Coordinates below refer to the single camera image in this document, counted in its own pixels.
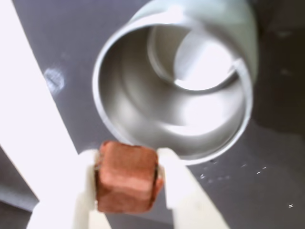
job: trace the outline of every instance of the gray surface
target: gray surface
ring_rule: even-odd
[[[38,199],[15,169],[14,165],[8,159],[1,147],[0,201],[27,211],[32,211],[35,205],[38,203]]]
[[[31,213],[0,202],[0,228],[26,229]]]
[[[78,152],[113,139],[93,104],[93,65],[106,39],[144,2],[15,1],[42,72],[55,69],[57,77],[64,79],[64,86],[58,87],[61,90],[53,96]],[[252,2],[261,33],[253,120],[242,139],[216,159],[216,164],[205,163],[191,170],[232,228],[302,229],[305,227],[305,2]],[[164,196],[157,200],[157,205],[164,206],[162,203]],[[170,223],[163,210],[145,217]]]
[[[173,225],[124,214],[106,214],[112,229],[173,229]]]

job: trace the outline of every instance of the smudge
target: smudge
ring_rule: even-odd
[[[290,31],[279,31],[279,32],[276,33],[276,35],[279,38],[284,39],[284,38],[287,38],[287,37],[291,36],[292,32],[290,32]]]
[[[57,95],[64,88],[64,76],[59,69],[47,68],[43,77],[52,95]]]

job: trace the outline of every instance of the dark gray table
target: dark gray table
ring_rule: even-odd
[[[93,103],[93,65],[108,37],[146,2],[14,1],[79,153],[114,139]],[[251,4],[260,30],[260,70],[254,89],[253,118],[229,152],[190,169],[231,228],[303,229],[305,1],[253,0]],[[153,210],[140,217],[149,220],[108,216],[113,229],[146,228],[147,223],[150,228],[171,228],[172,216],[165,209],[164,193]]]

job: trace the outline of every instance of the shiny metal surface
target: shiny metal surface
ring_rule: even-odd
[[[155,72],[183,89],[211,89],[234,73],[232,54],[207,31],[199,34],[174,26],[155,26],[147,49]]]
[[[93,94],[104,123],[120,141],[170,147],[186,164],[197,164],[225,152],[244,131],[252,108],[251,79],[242,73],[217,90],[194,92],[159,77],[148,54],[155,26],[203,37],[208,32],[193,19],[168,18],[167,13],[142,18],[109,39],[95,65]],[[224,47],[236,62],[232,46]]]

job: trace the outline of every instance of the metal cylinder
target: metal cylinder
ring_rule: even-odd
[[[241,136],[256,74],[256,27],[245,1],[154,0],[102,48],[93,97],[118,140],[169,147],[193,165]]]

